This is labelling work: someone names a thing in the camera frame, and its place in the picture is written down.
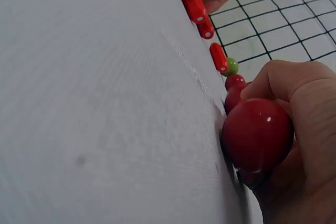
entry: green ball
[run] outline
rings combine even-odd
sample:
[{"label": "green ball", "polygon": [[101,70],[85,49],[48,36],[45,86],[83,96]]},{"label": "green ball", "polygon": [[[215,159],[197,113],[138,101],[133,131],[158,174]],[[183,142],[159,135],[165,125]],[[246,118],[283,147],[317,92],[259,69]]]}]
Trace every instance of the green ball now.
[{"label": "green ball", "polygon": [[223,74],[225,77],[238,73],[239,64],[234,58],[227,57],[227,63],[229,65],[229,70]]}]

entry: red ball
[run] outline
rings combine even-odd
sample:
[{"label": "red ball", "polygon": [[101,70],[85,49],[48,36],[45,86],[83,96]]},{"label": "red ball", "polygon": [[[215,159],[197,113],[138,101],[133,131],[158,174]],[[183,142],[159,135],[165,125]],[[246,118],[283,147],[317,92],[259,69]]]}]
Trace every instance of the red ball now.
[{"label": "red ball", "polygon": [[236,73],[228,76],[225,81],[226,90],[229,90],[230,88],[235,86],[244,86],[244,87],[247,86],[244,77]]},{"label": "red ball", "polygon": [[222,129],[225,154],[238,169],[272,170],[288,155],[294,137],[290,116],[276,102],[252,99],[227,116]]},{"label": "red ball", "polygon": [[242,100],[240,93],[244,88],[244,86],[234,86],[227,92],[227,96],[224,102],[224,109],[226,114],[229,114],[230,111]]}]

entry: white surface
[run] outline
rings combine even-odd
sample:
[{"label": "white surface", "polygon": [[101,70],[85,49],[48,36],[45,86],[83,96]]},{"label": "white surface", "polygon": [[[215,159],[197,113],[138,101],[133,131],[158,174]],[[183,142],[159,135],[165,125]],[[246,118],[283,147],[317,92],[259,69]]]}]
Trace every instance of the white surface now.
[{"label": "white surface", "polygon": [[0,27],[1,224],[248,223],[180,0],[0,0]]}]

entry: grid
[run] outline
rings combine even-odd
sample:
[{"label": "grid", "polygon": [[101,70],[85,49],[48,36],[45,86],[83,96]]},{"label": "grid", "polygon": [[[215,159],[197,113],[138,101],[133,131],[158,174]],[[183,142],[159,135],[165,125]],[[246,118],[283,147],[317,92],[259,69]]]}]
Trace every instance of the grid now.
[{"label": "grid", "polygon": [[247,81],[272,59],[317,60],[336,70],[336,0],[229,0],[211,20]]}]

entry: red bead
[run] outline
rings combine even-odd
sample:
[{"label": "red bead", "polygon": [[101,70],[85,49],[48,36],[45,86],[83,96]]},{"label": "red bead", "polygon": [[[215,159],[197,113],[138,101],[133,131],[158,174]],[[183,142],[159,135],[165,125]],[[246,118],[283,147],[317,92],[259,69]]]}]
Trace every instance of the red bead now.
[{"label": "red bead", "polygon": [[241,101],[240,93],[244,89],[244,86],[236,86],[232,87],[228,92],[224,102],[224,109],[226,114],[228,115],[231,110],[234,109]]},{"label": "red bead", "polygon": [[215,34],[215,28],[207,16],[203,23],[197,25],[199,34],[203,39],[211,39]]},{"label": "red bead", "polygon": [[212,43],[210,46],[210,54],[217,71],[220,73],[226,73],[229,70],[229,65],[220,44]]},{"label": "red bead", "polygon": [[225,81],[226,90],[229,90],[230,88],[235,86],[244,86],[244,87],[247,86],[244,77],[236,73],[228,76]]},{"label": "red bead", "polygon": [[222,129],[225,154],[238,169],[272,170],[288,155],[293,143],[292,121],[276,102],[252,99],[227,116]]},{"label": "red bead", "polygon": [[182,0],[182,2],[191,21],[196,24],[204,22],[207,13],[202,0]]}]

